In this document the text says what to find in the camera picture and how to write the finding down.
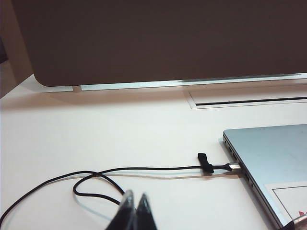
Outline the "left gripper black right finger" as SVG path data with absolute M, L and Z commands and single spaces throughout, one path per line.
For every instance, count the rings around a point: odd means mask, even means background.
M 142 194 L 135 213 L 136 230 L 157 230 L 153 213 L 146 194 Z

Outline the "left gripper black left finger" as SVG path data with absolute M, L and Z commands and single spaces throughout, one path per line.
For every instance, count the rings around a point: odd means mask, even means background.
M 132 230 L 135 215 L 134 194 L 127 190 L 120 202 L 118 211 L 106 230 Z

